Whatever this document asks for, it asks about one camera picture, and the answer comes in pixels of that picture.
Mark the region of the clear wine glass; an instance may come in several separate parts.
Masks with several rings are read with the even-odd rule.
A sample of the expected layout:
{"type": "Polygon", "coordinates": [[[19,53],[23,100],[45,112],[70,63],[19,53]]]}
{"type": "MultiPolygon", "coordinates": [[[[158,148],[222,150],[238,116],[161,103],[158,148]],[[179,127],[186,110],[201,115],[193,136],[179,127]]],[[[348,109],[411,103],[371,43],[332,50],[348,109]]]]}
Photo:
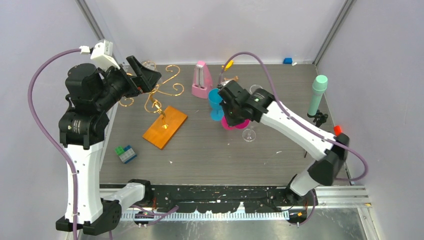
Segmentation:
{"type": "Polygon", "coordinates": [[[259,90],[259,89],[263,89],[263,87],[261,85],[258,85],[258,84],[253,84],[253,85],[250,86],[248,91],[249,91],[250,94],[253,94],[256,90],[259,90]]]}
{"type": "Polygon", "coordinates": [[[156,63],[155,63],[154,61],[151,61],[151,60],[144,60],[144,61],[142,61],[142,62],[141,62],[141,64],[142,64],[145,68],[147,68],[147,69],[149,69],[149,70],[152,70],[152,71],[156,71],[156,70],[157,70],[157,65],[156,65],[156,63]]]}
{"type": "Polygon", "coordinates": [[[257,136],[257,134],[256,134],[253,126],[247,127],[242,132],[243,140],[248,142],[248,143],[253,142],[256,139],[256,136],[257,136]]]}

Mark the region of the blue plastic wine glass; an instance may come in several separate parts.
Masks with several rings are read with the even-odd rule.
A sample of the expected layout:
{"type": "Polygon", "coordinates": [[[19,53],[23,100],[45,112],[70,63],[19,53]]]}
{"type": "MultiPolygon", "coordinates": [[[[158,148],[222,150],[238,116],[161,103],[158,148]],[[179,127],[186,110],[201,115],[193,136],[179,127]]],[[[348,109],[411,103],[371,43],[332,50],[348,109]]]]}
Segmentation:
{"type": "Polygon", "coordinates": [[[211,107],[210,117],[214,121],[221,121],[224,117],[224,111],[220,103],[222,102],[222,97],[218,94],[219,89],[214,88],[208,93],[208,101],[211,107]]]}

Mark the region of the pink plastic wine glass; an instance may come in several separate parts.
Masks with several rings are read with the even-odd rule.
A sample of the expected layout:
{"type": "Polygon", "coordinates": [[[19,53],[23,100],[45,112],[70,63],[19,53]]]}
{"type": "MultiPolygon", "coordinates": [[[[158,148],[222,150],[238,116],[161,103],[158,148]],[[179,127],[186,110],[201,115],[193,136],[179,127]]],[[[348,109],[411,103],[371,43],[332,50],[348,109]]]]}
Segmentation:
{"type": "Polygon", "coordinates": [[[235,129],[245,129],[248,127],[249,123],[251,122],[249,119],[246,119],[243,123],[237,124],[237,125],[229,125],[226,118],[223,117],[221,119],[221,125],[225,130],[235,130],[235,129]]]}

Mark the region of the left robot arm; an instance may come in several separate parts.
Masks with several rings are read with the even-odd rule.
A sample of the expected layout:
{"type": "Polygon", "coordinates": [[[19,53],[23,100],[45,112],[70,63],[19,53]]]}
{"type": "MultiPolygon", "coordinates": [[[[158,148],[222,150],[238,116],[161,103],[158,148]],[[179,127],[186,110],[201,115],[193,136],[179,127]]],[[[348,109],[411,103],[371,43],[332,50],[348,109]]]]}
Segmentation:
{"type": "Polygon", "coordinates": [[[101,155],[109,124],[108,111],[123,97],[149,93],[161,79],[160,72],[127,57],[134,75],[119,65],[105,69],[92,63],[72,67],[65,80],[69,104],[58,123],[60,149],[70,158],[68,167],[68,207],[57,220],[59,231],[82,230],[98,236],[114,230],[122,211],[138,203],[148,207],[153,190],[148,180],[132,179],[123,188],[100,196],[101,155]]]}

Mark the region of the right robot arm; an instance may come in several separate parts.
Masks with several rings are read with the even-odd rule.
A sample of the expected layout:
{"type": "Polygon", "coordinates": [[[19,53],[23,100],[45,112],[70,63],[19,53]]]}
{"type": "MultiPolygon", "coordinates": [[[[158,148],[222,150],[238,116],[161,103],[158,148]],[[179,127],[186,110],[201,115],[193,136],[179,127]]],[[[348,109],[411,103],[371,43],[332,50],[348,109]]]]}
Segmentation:
{"type": "Polygon", "coordinates": [[[344,133],[336,136],[323,131],[304,119],[296,120],[296,114],[287,108],[281,110],[280,101],[265,89],[249,93],[236,81],[229,80],[218,85],[224,117],[229,126],[245,120],[268,126],[306,150],[313,162],[300,174],[296,174],[284,189],[283,198],[290,205],[299,205],[318,186],[331,186],[347,158],[349,137],[344,133]]]}

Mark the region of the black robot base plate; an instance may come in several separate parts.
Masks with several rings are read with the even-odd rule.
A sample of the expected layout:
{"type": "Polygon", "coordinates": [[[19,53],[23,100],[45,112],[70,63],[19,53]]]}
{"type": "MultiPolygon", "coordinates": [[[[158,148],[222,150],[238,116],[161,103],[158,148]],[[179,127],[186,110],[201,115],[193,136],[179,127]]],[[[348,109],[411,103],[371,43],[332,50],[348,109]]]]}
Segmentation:
{"type": "Polygon", "coordinates": [[[177,213],[225,214],[244,209],[248,214],[279,213],[284,209],[311,210],[318,205],[316,192],[296,197],[284,186],[264,185],[153,185],[136,207],[160,214],[178,207],[177,213]]]}

